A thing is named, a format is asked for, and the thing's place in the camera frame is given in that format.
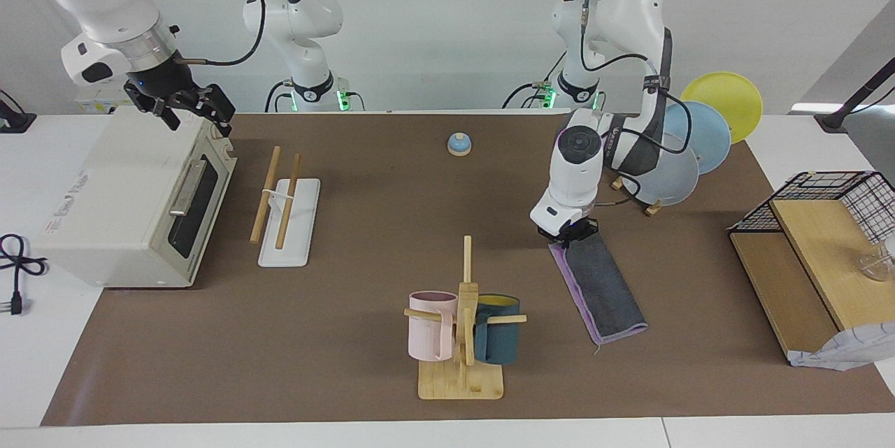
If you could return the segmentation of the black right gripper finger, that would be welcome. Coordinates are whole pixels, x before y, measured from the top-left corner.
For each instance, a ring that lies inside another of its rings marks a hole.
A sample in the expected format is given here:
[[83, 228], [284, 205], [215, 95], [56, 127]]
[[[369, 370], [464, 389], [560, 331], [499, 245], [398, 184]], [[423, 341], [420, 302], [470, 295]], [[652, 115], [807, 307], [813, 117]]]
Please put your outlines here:
[[152, 107], [151, 113], [162, 120], [171, 131], [176, 131], [181, 125], [179, 117], [177, 117], [176, 114], [173, 113], [172, 108], [166, 104], [155, 104]]
[[232, 132], [234, 113], [236, 107], [219, 85], [209, 85], [204, 89], [204, 117], [217, 127], [221, 136], [228, 137]]

